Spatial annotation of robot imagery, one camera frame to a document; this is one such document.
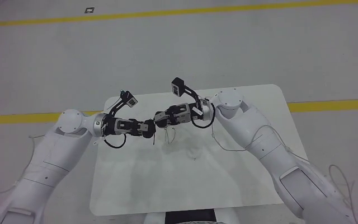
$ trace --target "wire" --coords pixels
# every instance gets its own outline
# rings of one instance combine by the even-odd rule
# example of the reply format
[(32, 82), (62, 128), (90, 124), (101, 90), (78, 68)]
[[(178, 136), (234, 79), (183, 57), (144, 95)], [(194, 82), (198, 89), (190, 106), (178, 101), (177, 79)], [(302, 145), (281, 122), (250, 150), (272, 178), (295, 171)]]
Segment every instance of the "wire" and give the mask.
[(118, 97), (117, 101), (116, 101), (114, 104), (112, 104), (111, 106), (109, 106), (106, 110), (108, 110), (109, 108), (111, 108), (111, 107), (113, 107), (114, 105), (116, 105), (117, 102), (120, 101), (120, 100), (121, 100), (121, 97)]
[(121, 147), (123, 147), (124, 146), (124, 144), (125, 144), (125, 142), (126, 142), (126, 140), (127, 140), (127, 135), (126, 134), (123, 134), (124, 135), (124, 141), (123, 141), (123, 143), (120, 145), (120, 146), (114, 146), (114, 145), (112, 145), (112, 144), (110, 144), (106, 139), (105, 139), (105, 143), (109, 146), (109, 147), (111, 147), (111, 148), (121, 148)]
[(225, 151), (229, 151), (229, 152), (243, 152), (243, 151), (246, 151), (246, 149), (243, 149), (243, 150), (228, 150), (228, 149), (224, 148), (224, 147), (219, 143), (219, 141), (216, 139), (216, 137), (215, 137), (215, 134), (214, 134), (214, 124), (212, 124), (212, 126), (211, 126), (211, 136), (214, 138), (214, 140), (215, 140), (216, 143), (220, 146), (220, 148), (222, 148), (222, 149), (225, 150)]
[(34, 153), (35, 153), (35, 140), (34, 140), (34, 138), (40, 138), (40, 137), (43, 137), (43, 136), (45, 136), (45, 135), (43, 134), (43, 135), (34, 136), (34, 137), (33, 137), (33, 136), (29, 136), (29, 138), (31, 138), (31, 140), (32, 140), (32, 153), (31, 153), (31, 158), (30, 158), (30, 160), (28, 161), (28, 163), (27, 163), (27, 165), (25, 166), (25, 168), (23, 168), (20, 177), (15, 181), (15, 183), (14, 183), (9, 189), (0, 192), (0, 194), (3, 194), (3, 193), (6, 193), (6, 192), (10, 191), (10, 190), (13, 189), (14, 187), (16, 187), (17, 184), (20, 182), (20, 180), (21, 180), (21, 178), (23, 177), (23, 175), (24, 175), (26, 169), (27, 169), (28, 166), (30, 165), (32, 158), (34, 157)]
[(167, 129), (168, 129), (168, 128), (165, 128), (165, 130), (166, 130), (166, 136), (164, 137), (164, 141), (167, 141), (167, 140), (168, 140), (168, 144), (170, 144), (170, 143), (172, 143), (172, 142), (174, 141), (174, 139), (175, 139), (176, 130), (175, 130), (175, 128), (172, 127), (172, 129), (174, 130), (174, 137), (173, 137), (173, 139), (172, 139), (171, 141), (169, 141), (169, 134), (168, 134), (168, 130), (167, 130)]
[(210, 122), (208, 125), (206, 125), (206, 126), (199, 126), (199, 125), (195, 124), (193, 118), (191, 117), (191, 122), (192, 122), (192, 124), (193, 124), (195, 127), (204, 129), (204, 128), (210, 127), (210, 126), (213, 124), (213, 122), (214, 122), (214, 120), (215, 120), (216, 111), (215, 111), (215, 106), (214, 106), (214, 104), (213, 104), (213, 103), (210, 103), (210, 104), (211, 104), (211, 106), (213, 107), (213, 116), (212, 116), (211, 122)]
[(338, 189), (338, 191), (344, 195), (341, 190), (339, 190), (335, 180), (333, 179), (332, 177), (332, 167), (335, 167), (341, 174), (342, 174), (342, 177), (343, 179), (345, 180), (346, 184), (347, 184), (347, 189), (348, 189), (348, 197), (349, 197), (349, 202), (350, 202), (350, 207), (351, 207), (351, 210), (352, 210), (352, 214), (353, 214), (353, 219), (355, 221), (355, 223), (357, 224), (357, 218), (356, 218), (356, 214), (355, 214), (355, 211), (354, 211), (354, 205), (353, 205), (353, 200), (352, 200), (352, 192), (353, 192), (353, 189), (351, 190), (350, 187), (349, 187), (349, 183), (348, 183), (348, 180), (347, 180), (347, 177), (346, 175), (343, 173), (343, 171), (341, 170), (341, 168), (339, 168), (337, 165), (335, 164), (331, 164), (329, 167), (328, 167), (328, 172), (329, 172), (329, 176), (331, 177), (331, 180), (333, 182), (333, 184), (335, 185), (335, 187)]

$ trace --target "white cable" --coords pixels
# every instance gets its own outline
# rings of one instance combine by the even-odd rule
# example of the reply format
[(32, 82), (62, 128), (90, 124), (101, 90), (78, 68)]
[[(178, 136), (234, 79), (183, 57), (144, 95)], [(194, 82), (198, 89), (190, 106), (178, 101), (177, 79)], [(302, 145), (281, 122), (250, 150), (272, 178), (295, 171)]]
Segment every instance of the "white cable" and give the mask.
[(166, 136), (164, 137), (164, 141), (166, 142), (168, 140), (168, 144), (171, 144), (174, 139), (175, 139), (175, 135), (176, 135), (176, 131), (175, 131), (175, 128), (171, 127), (173, 130), (174, 130), (174, 137), (171, 141), (169, 141), (169, 134), (168, 134), (168, 128), (165, 128), (166, 130)]
[(224, 148), (219, 141), (216, 139), (215, 134), (214, 134), (214, 123), (211, 125), (211, 136), (214, 138), (214, 140), (216, 141), (216, 143), (220, 146), (220, 148), (222, 148), (225, 151), (229, 151), (229, 152), (243, 152), (246, 151), (246, 149), (243, 150), (228, 150), (226, 148)]
[(43, 135), (41, 135), (41, 136), (34, 136), (34, 137), (33, 137), (33, 136), (29, 136), (29, 138), (31, 138), (31, 140), (32, 140), (32, 153), (31, 153), (31, 158), (30, 158), (29, 162), (27, 163), (27, 165), (25, 166), (25, 168), (23, 168), (20, 177), (15, 181), (15, 183), (14, 183), (9, 189), (0, 192), (0, 194), (6, 193), (6, 192), (10, 191), (11, 189), (13, 189), (14, 187), (17, 186), (17, 184), (19, 183), (19, 181), (20, 181), (21, 178), (23, 177), (23, 175), (24, 175), (24, 173), (25, 173), (25, 170), (26, 170), (26, 169), (28, 168), (28, 166), (30, 165), (31, 160), (32, 160), (32, 158), (33, 158), (33, 156), (34, 156), (34, 153), (35, 153), (35, 141), (34, 141), (34, 138), (40, 138), (40, 137), (43, 137), (43, 136), (45, 136), (45, 135), (43, 134)]
[(348, 180), (347, 180), (347, 177), (346, 175), (343, 173), (343, 171), (341, 170), (341, 168), (339, 168), (337, 165), (335, 164), (331, 164), (329, 167), (328, 167), (328, 172), (329, 172), (329, 176), (331, 177), (331, 180), (333, 182), (333, 184), (335, 185), (335, 187), (339, 190), (335, 180), (333, 179), (332, 177), (332, 167), (335, 167), (343, 176), (343, 179), (345, 180), (346, 184), (347, 184), (347, 189), (348, 189), (348, 197), (349, 197), (349, 202), (350, 202), (350, 207), (351, 207), (351, 210), (352, 210), (352, 213), (353, 213), (353, 218), (354, 218), (354, 221), (355, 223), (357, 224), (357, 218), (356, 218), (356, 214), (355, 214), (355, 211), (354, 211), (354, 205), (353, 205), (353, 200), (352, 200), (352, 192), (353, 192), (353, 189), (351, 190), (350, 187), (349, 187), (349, 183), (348, 183)]
[(121, 97), (119, 97), (119, 98), (117, 99), (117, 101), (115, 101), (115, 103), (112, 104), (111, 106), (109, 106), (106, 110), (108, 110), (109, 108), (111, 108), (111, 107), (113, 107), (115, 104), (117, 104), (117, 102), (120, 101), (120, 99), (121, 99)]

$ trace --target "white tabletop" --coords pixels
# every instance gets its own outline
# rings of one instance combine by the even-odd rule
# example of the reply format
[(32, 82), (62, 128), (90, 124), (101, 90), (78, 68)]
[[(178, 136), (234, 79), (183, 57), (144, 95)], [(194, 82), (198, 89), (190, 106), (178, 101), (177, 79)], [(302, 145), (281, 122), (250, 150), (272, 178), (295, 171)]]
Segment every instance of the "white tabletop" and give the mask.
[[(212, 96), (222, 89), (197, 93)], [(237, 90), (262, 111), (295, 153), (307, 157), (279, 87), (244, 86)], [(139, 103), (123, 107), (117, 117), (144, 121), (171, 105), (193, 102), (187, 95), (177, 97), (171, 92), (135, 97)], [(117, 99), (108, 99), (105, 108)], [(240, 148), (217, 121), (214, 131), (224, 147)], [(169, 128), (168, 132), (171, 141), (174, 131)], [(114, 145), (123, 142), (123, 136), (107, 139)], [(98, 146), (90, 202), (97, 216), (278, 203), (282, 201), (260, 162), (249, 152), (223, 151), (212, 139), (210, 128), (177, 125), (171, 144), (165, 142), (165, 131), (157, 128), (155, 145), (153, 139), (128, 136), (121, 149), (103, 142)]]

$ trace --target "black sticker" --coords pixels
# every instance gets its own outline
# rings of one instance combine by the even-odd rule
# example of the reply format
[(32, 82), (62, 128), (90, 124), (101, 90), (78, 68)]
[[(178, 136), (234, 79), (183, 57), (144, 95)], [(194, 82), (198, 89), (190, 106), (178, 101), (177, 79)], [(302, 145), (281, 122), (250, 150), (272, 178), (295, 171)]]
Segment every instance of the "black sticker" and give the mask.
[(85, 14), (86, 13), (93, 13), (95, 11), (95, 8), (94, 7), (90, 7), (90, 8), (86, 8), (86, 10), (85, 10)]

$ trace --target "floor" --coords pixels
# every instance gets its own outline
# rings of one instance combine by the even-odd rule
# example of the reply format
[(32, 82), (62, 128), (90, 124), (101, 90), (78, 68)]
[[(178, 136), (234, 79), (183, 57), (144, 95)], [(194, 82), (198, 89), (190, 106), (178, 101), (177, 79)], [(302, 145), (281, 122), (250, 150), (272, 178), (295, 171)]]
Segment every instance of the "floor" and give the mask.
[[(0, 21), (76, 18), (87, 15), (87, 7), (105, 15), (280, 2), (0, 0)], [(0, 22), (0, 115), (101, 110), (122, 88), (133, 94), (169, 92), (176, 76), (194, 89), (273, 83), (287, 102), (358, 99), (357, 12), (357, 4), (338, 4), (68, 23)], [(358, 180), (357, 110), (292, 116), (311, 162), (325, 174), (334, 163), (350, 181)], [(0, 124), (0, 190), (17, 179), (29, 159), (28, 135), (43, 134), (51, 125)], [(143, 214), (91, 213), (96, 156), (91, 145), (59, 184), (46, 206), (45, 223), (143, 222)], [(0, 195), (0, 202), (5, 197)], [(236, 210), (242, 223), (303, 223), (283, 204)]]

